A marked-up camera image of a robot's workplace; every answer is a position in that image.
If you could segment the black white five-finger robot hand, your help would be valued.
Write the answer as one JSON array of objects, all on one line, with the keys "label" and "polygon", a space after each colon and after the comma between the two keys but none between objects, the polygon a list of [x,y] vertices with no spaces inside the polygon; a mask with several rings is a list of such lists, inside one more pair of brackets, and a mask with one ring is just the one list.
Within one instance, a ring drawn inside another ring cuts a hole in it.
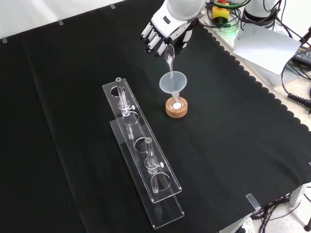
[{"label": "black white five-finger robot hand", "polygon": [[176,54],[187,46],[192,29],[203,17],[208,0],[166,0],[154,13],[142,31],[140,38],[146,40],[146,52],[162,56],[171,44]]}]

